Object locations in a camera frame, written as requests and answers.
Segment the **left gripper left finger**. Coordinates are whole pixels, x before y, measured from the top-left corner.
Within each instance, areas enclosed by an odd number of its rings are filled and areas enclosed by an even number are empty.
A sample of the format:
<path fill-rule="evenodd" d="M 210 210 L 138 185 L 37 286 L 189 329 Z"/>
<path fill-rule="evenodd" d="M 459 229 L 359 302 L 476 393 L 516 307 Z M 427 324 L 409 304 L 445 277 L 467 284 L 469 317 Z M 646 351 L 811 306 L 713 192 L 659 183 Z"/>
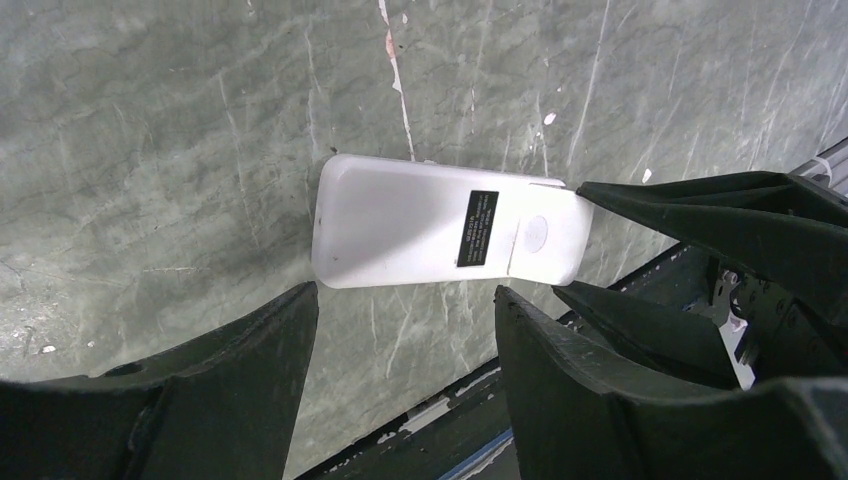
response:
<path fill-rule="evenodd" d="M 97 377 L 1 385 L 5 479 L 279 479 L 319 317 L 305 282 Z"/>

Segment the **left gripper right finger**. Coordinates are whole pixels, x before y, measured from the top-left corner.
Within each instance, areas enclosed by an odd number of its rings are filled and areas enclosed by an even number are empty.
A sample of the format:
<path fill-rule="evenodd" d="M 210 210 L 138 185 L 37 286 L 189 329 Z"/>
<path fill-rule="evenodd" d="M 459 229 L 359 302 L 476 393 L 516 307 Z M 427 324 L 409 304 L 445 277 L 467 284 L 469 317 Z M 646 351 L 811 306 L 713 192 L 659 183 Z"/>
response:
<path fill-rule="evenodd" d="M 847 381 L 783 378 L 721 391 L 624 358 L 514 290 L 495 292 L 499 358 L 526 327 L 560 373 L 566 413 L 512 421 L 525 479 L 843 479 Z"/>

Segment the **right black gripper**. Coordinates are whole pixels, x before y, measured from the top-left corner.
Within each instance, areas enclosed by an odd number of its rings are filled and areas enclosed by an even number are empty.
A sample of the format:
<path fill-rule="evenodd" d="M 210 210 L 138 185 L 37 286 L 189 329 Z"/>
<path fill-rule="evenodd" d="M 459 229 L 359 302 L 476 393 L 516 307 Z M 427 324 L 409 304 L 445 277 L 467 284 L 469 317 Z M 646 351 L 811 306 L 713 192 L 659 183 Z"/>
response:
<path fill-rule="evenodd" d="M 577 193 L 763 278 L 709 256 L 707 317 L 583 282 L 555 286 L 617 353 L 721 390 L 738 388 L 738 379 L 847 376 L 847 345 L 814 315 L 847 322 L 845 196 L 768 171 L 641 186 L 585 182 Z"/>

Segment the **red white remote control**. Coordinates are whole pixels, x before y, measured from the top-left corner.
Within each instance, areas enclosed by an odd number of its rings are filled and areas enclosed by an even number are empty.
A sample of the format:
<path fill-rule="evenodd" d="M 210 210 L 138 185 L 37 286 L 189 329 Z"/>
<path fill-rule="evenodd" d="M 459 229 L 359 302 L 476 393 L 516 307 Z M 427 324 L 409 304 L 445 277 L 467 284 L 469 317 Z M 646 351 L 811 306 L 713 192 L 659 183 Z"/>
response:
<path fill-rule="evenodd" d="M 560 180 L 338 154 L 317 192 L 311 263 L 335 289 L 514 278 L 566 285 L 585 222 Z"/>

